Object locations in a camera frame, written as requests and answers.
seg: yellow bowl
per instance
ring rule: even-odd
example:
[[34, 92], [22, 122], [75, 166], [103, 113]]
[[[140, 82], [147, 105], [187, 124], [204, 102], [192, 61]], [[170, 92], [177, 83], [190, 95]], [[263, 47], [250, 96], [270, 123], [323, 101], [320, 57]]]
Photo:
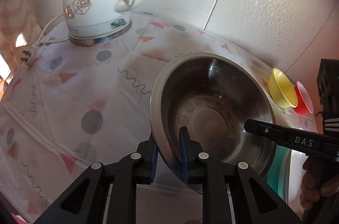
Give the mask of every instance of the yellow bowl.
[[272, 75], [268, 80], [268, 90], [278, 106], [297, 107], [298, 98], [293, 85], [286, 75], [277, 68], [272, 69]]

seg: red bowl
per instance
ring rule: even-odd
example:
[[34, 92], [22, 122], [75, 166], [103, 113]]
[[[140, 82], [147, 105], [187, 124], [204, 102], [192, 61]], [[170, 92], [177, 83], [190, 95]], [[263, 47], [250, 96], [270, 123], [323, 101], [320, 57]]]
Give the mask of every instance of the red bowl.
[[297, 107], [293, 108], [297, 114], [306, 115], [308, 113], [313, 113], [313, 104], [311, 101], [311, 97], [309, 96], [305, 87], [301, 84], [301, 82], [297, 81], [297, 85], [294, 87], [298, 98]]

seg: tablecloth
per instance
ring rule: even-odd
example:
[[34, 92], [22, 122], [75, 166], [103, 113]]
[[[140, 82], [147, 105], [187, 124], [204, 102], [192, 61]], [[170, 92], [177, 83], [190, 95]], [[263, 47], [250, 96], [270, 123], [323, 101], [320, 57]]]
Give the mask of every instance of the tablecloth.
[[[110, 42], [38, 47], [34, 64], [22, 65], [7, 88], [0, 103], [0, 190], [29, 221], [92, 162], [117, 162], [148, 139], [153, 83], [186, 53], [205, 51], [237, 63], [265, 91], [277, 124], [316, 131], [312, 115], [273, 102], [267, 89], [272, 69], [238, 46], [152, 13], [135, 10], [132, 22]], [[67, 36], [62, 21], [44, 40]], [[155, 183], [138, 187], [137, 223], [200, 223], [202, 196], [158, 161]]]

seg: gold flower pattern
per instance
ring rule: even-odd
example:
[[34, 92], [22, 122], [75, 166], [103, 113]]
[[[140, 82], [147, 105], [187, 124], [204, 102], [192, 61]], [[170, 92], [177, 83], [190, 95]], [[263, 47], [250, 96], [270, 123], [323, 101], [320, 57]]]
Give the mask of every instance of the gold flower pattern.
[[71, 7], [69, 5], [67, 5], [66, 9], [65, 9], [65, 16], [68, 19], [74, 19], [74, 13], [73, 10], [71, 9]]
[[73, 2], [75, 14], [84, 15], [90, 9], [91, 6], [92, 4], [90, 3], [90, 0], [75, 0]]

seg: metal bowl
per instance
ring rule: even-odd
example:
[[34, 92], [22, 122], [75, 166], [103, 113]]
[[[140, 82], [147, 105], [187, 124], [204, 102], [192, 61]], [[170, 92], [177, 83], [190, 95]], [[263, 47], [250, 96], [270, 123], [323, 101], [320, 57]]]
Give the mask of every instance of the metal bowl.
[[221, 161], [245, 161], [262, 177], [276, 145], [244, 130], [247, 119], [275, 123], [259, 84], [236, 63], [211, 53], [191, 53], [171, 61], [154, 82], [150, 123], [160, 154], [183, 180], [179, 128]]

